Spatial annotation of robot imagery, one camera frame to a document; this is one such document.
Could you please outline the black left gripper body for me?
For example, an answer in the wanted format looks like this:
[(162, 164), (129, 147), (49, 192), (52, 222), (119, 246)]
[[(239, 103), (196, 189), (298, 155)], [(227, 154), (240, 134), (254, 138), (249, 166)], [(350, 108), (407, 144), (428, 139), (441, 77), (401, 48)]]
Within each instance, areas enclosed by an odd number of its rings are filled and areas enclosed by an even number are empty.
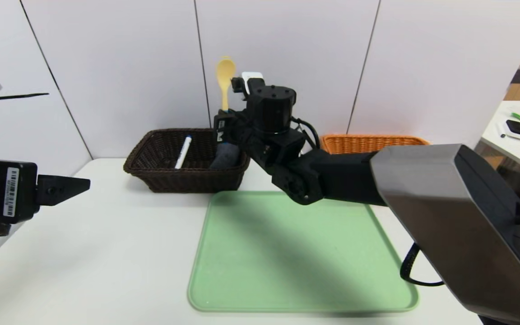
[(38, 211), (37, 165), (25, 161), (0, 160), (0, 223), (17, 224)]

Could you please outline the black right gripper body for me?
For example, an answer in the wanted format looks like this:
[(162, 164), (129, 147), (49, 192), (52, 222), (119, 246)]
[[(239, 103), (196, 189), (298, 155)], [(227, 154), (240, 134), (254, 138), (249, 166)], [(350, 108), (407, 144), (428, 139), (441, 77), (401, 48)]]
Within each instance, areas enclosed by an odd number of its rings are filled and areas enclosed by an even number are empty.
[(218, 110), (214, 117), (214, 138), (216, 144), (241, 143), (241, 111)]

